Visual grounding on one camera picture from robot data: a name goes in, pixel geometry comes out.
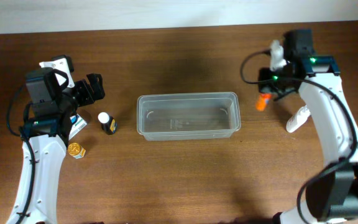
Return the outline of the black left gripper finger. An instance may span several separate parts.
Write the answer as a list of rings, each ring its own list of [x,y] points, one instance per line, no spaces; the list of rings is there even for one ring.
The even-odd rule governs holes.
[[[92,89],[100,89],[101,88],[101,74],[90,73],[87,74],[87,79]]]
[[[88,96],[86,99],[86,104],[93,104],[95,101],[102,100],[105,97],[104,88],[100,85],[89,85],[87,87]]]

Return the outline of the orange tube white cap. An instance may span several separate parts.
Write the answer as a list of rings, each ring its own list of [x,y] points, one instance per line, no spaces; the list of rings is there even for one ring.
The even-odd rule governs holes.
[[[271,97],[272,95],[270,93],[260,93],[255,104],[256,110],[263,111],[267,107]]]

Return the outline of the dark bottle white cap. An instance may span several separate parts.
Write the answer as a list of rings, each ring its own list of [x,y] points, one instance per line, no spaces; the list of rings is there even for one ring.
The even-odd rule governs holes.
[[[112,134],[114,134],[116,132],[117,122],[112,116],[110,116],[106,112],[101,112],[98,115],[98,120],[101,123],[101,129],[107,135],[112,135]]]

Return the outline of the white calamine lotion bottle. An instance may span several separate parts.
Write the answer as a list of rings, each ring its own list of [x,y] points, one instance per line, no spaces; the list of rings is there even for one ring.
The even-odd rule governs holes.
[[[309,116],[311,115],[310,110],[308,107],[302,106],[288,121],[286,125],[286,130],[289,133],[293,133],[296,131],[300,126],[302,126]]]

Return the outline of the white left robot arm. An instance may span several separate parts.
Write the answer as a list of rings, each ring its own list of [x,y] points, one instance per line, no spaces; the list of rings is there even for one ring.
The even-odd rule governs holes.
[[[87,122],[82,106],[104,98],[103,79],[91,73],[71,84],[66,72],[41,68],[25,77],[31,101],[26,104],[21,138],[23,163],[8,223],[56,223],[60,169],[69,141]]]

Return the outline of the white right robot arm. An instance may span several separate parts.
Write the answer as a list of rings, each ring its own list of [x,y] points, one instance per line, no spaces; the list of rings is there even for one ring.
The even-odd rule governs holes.
[[[292,131],[309,113],[323,150],[324,168],[298,192],[296,207],[274,223],[342,223],[358,219],[358,127],[349,109],[340,71],[331,56],[271,56],[259,75],[262,93],[299,93],[305,106],[288,123]]]

